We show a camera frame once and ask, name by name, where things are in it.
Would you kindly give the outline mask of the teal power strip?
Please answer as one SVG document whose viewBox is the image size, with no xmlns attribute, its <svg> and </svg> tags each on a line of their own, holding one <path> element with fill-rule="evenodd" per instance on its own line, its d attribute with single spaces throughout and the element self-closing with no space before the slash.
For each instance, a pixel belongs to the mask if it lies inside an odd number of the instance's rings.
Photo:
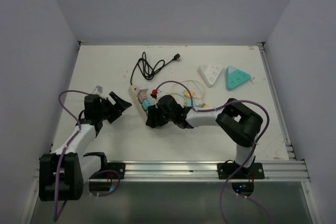
<svg viewBox="0 0 336 224">
<path fill-rule="evenodd" d="M 237 69 L 233 66 L 228 66 L 225 71 L 226 90 L 232 91 L 251 79 L 251 75 Z"/>
</svg>

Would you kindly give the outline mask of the pink cube charger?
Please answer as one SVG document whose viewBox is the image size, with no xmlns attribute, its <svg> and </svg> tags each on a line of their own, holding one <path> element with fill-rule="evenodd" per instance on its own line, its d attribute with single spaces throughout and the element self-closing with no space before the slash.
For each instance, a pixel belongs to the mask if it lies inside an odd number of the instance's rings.
<svg viewBox="0 0 336 224">
<path fill-rule="evenodd" d="M 140 101 L 140 103 L 142 103 L 147 98 L 148 98 L 148 94 L 147 93 L 145 93 L 145 92 L 140 92 L 139 93 L 138 100 Z"/>
</svg>

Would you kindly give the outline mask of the light blue usb charger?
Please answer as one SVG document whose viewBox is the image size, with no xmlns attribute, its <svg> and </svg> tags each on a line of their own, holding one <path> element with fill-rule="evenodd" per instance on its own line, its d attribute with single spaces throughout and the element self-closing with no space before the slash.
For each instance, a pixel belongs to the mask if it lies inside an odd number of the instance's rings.
<svg viewBox="0 0 336 224">
<path fill-rule="evenodd" d="M 192 106 L 192 101 L 187 99 L 184 103 L 185 106 Z"/>
</svg>

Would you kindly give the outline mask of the beige power strip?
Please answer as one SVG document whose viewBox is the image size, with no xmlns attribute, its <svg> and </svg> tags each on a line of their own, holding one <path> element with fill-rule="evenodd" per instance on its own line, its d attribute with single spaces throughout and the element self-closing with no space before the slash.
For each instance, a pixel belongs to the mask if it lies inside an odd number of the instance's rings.
<svg viewBox="0 0 336 224">
<path fill-rule="evenodd" d="M 137 111 L 139 112 L 141 118 L 146 121 L 147 120 L 147 113 L 144 111 L 142 104 L 140 103 L 138 96 L 140 94 L 140 89 L 138 86 L 136 85 L 130 85 L 129 87 L 129 95 L 132 99 L 133 105 L 135 106 L 135 108 L 137 109 Z"/>
</svg>

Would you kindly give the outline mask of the teal cube charger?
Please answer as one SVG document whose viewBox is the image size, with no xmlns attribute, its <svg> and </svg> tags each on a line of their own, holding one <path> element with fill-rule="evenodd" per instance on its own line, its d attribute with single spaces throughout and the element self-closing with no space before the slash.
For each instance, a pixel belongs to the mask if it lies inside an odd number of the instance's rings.
<svg viewBox="0 0 336 224">
<path fill-rule="evenodd" d="M 147 111 L 148 108 L 149 108 L 150 106 L 152 106 L 152 101 L 149 100 L 149 99 L 144 99 L 141 105 L 142 105 L 142 109 L 143 109 L 144 111 Z"/>
</svg>

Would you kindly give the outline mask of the white triangular power strip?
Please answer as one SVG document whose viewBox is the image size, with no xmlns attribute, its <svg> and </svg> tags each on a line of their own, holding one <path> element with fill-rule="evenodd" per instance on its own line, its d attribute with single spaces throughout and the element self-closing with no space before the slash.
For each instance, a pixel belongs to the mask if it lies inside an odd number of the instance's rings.
<svg viewBox="0 0 336 224">
<path fill-rule="evenodd" d="M 213 87 L 223 70 L 221 65 L 200 65 L 198 72 L 208 88 Z"/>
</svg>

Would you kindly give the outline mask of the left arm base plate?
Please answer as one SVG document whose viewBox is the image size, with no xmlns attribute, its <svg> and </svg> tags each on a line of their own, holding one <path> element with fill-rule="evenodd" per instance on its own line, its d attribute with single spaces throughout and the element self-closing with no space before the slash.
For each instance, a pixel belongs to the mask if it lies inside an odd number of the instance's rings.
<svg viewBox="0 0 336 224">
<path fill-rule="evenodd" d="M 105 170 L 113 170 L 108 172 L 108 177 L 112 180 L 124 179 L 126 164 L 122 162 L 108 162 Z"/>
</svg>

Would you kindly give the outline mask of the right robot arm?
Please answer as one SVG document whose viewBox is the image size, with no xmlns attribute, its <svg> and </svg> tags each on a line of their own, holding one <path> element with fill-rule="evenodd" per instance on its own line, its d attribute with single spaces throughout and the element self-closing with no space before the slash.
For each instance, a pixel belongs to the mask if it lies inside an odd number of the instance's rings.
<svg viewBox="0 0 336 224">
<path fill-rule="evenodd" d="M 195 111 L 191 106 L 182 107 L 171 95 L 165 95 L 157 104 L 147 108 L 146 125 L 153 129 L 169 122 L 181 129 L 219 126 L 236 143 L 236 176 L 246 178 L 253 171 L 256 144 L 266 130 L 261 129 L 262 117 L 245 103 L 256 105 L 255 102 L 231 98 L 219 109 Z"/>
</svg>

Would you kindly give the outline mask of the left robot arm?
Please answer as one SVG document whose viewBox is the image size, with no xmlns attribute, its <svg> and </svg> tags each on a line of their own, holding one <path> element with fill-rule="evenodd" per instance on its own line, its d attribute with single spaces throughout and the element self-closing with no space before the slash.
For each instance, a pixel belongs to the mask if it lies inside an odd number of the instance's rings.
<svg viewBox="0 0 336 224">
<path fill-rule="evenodd" d="M 112 123 L 131 107 L 114 92 L 109 97 L 93 93 L 84 97 L 71 136 L 63 145 L 39 159 L 39 199 L 41 201 L 78 200 L 90 178 L 124 178 L 124 163 L 111 164 L 104 152 L 87 152 L 88 145 L 100 133 L 103 123 Z"/>
</svg>

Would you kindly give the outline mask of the white charger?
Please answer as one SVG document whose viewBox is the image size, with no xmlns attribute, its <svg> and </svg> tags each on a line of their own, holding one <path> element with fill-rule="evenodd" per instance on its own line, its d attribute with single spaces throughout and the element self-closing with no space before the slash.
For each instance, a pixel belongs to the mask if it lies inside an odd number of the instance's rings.
<svg viewBox="0 0 336 224">
<path fill-rule="evenodd" d="M 139 92 L 140 93 L 147 93 L 149 88 L 148 87 L 145 87 L 145 86 L 138 86 L 138 89 L 139 89 Z"/>
</svg>

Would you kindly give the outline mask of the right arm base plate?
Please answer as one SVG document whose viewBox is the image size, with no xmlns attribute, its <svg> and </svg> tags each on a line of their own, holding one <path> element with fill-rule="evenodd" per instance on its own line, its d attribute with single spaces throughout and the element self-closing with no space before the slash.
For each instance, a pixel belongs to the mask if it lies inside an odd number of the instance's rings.
<svg viewBox="0 0 336 224">
<path fill-rule="evenodd" d="M 218 178 L 221 180 L 227 179 L 265 179 L 264 168 L 262 163 L 253 162 L 250 167 L 242 167 L 237 171 L 239 165 L 228 160 L 222 163 L 217 163 Z"/>
</svg>

